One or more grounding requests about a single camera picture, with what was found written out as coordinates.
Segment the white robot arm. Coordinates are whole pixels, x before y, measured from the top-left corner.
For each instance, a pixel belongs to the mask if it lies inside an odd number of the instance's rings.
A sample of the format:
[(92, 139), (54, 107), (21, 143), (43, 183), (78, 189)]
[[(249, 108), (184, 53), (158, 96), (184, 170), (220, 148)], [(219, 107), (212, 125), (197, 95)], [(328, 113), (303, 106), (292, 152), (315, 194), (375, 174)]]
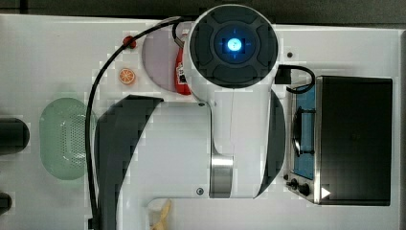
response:
[(183, 51), (191, 98), (128, 95), (98, 120), (101, 230), (149, 230), (158, 198), (260, 196), (285, 153), (278, 57), (260, 12), (230, 4), (200, 15)]

